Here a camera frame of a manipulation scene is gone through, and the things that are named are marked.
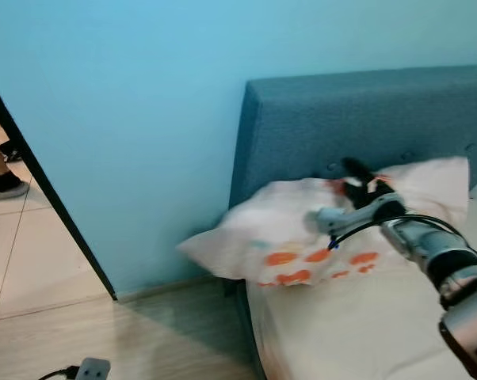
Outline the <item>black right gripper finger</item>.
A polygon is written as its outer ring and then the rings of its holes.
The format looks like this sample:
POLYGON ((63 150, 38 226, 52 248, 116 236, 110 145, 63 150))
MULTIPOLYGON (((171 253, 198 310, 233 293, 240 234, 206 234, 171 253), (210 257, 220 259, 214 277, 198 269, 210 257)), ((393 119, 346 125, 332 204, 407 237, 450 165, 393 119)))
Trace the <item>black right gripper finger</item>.
POLYGON ((342 166, 346 171, 345 184, 369 184, 375 180, 375 174, 369 167, 354 157, 344 157, 342 166))

